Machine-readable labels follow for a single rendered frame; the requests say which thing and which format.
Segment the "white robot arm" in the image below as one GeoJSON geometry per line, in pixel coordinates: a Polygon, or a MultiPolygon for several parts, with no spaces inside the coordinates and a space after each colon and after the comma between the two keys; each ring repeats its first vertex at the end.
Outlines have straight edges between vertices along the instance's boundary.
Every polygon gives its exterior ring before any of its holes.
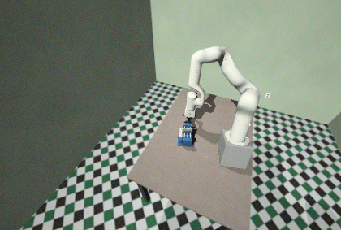
{"type": "Polygon", "coordinates": [[[199,85],[201,67],[203,63],[213,63],[215,60],[219,60],[223,75],[241,94],[232,128],[226,132],[225,137],[234,145],[246,146],[249,144],[247,133],[259,102],[259,91],[243,76],[224,46],[199,50],[192,56],[188,86],[198,91],[201,97],[197,97],[195,92],[189,92],[186,107],[192,111],[195,106],[204,105],[205,91],[199,85]]]}

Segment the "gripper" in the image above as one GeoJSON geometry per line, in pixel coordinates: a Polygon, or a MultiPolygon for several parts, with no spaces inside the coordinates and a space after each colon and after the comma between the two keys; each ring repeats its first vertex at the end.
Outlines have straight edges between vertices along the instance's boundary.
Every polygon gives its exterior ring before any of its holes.
{"type": "Polygon", "coordinates": [[[193,117],[196,117],[195,114],[196,114],[196,109],[190,111],[186,107],[183,116],[187,117],[187,120],[188,120],[188,117],[190,117],[190,121],[191,121],[193,117]]]}

